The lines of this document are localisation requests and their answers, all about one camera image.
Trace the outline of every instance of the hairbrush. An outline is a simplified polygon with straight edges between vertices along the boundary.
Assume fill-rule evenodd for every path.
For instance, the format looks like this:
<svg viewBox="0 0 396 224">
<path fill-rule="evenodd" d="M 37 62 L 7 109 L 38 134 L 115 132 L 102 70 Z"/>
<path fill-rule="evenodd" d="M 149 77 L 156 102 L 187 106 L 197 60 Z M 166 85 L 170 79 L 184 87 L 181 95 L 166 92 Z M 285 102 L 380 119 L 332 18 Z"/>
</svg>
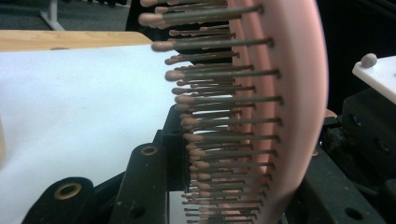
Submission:
<svg viewBox="0 0 396 224">
<path fill-rule="evenodd" d="M 190 154 L 188 223 L 278 222 L 304 177 L 327 103 L 316 2 L 140 2 L 168 4 L 139 17 L 142 25 L 171 29 L 154 50 L 200 50 L 165 63 L 206 61 L 165 74 L 178 85 L 172 92 Z M 200 27 L 177 30 L 184 24 Z"/>
</svg>

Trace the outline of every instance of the white surface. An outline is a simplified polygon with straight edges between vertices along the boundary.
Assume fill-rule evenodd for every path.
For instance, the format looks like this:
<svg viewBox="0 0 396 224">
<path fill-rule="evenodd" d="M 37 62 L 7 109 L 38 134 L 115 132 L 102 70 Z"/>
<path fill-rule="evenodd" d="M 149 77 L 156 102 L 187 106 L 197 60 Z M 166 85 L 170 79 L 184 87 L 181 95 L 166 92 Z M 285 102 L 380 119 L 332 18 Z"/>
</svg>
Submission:
<svg viewBox="0 0 396 224">
<path fill-rule="evenodd" d="M 0 223 L 21 223 L 58 180 L 97 185 L 124 171 L 174 103 L 163 78 L 174 54 L 149 46 L 0 53 Z"/>
<path fill-rule="evenodd" d="M 396 104 L 396 56 L 378 59 L 370 68 L 356 63 L 352 73 Z"/>
</svg>

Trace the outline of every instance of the pink hairbrush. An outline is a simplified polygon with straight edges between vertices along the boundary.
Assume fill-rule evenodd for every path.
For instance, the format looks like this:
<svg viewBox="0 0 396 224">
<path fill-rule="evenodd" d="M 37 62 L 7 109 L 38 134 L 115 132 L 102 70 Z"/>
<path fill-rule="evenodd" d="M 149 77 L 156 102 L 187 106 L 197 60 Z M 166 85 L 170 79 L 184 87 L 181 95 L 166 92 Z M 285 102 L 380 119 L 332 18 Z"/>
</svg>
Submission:
<svg viewBox="0 0 396 224">
<path fill-rule="evenodd" d="M 143 25 L 228 21 L 196 31 L 172 30 L 180 39 L 154 42 L 157 51 L 223 49 L 180 54 L 178 63 L 232 58 L 232 63 L 179 67 L 177 109 L 185 111 L 191 187 L 189 223 L 276 223 L 300 185 L 327 103 L 327 60 L 313 0 L 141 0 L 157 7 Z"/>
</svg>

